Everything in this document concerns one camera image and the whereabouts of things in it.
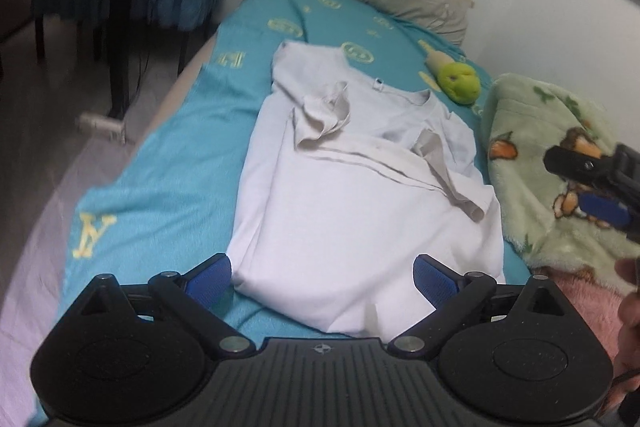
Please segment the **person's right hand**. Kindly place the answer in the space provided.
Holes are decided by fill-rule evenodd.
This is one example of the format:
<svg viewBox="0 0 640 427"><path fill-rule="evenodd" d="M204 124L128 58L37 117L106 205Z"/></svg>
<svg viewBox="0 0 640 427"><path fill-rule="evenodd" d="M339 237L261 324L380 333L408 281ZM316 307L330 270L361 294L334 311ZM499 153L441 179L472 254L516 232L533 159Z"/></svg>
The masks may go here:
<svg viewBox="0 0 640 427"><path fill-rule="evenodd" d="M618 353L614 359L614 369L615 375L620 376L639 369L639 259L617 260L615 271L636 288L622 300L618 308L622 326L617 337Z"/></svg>

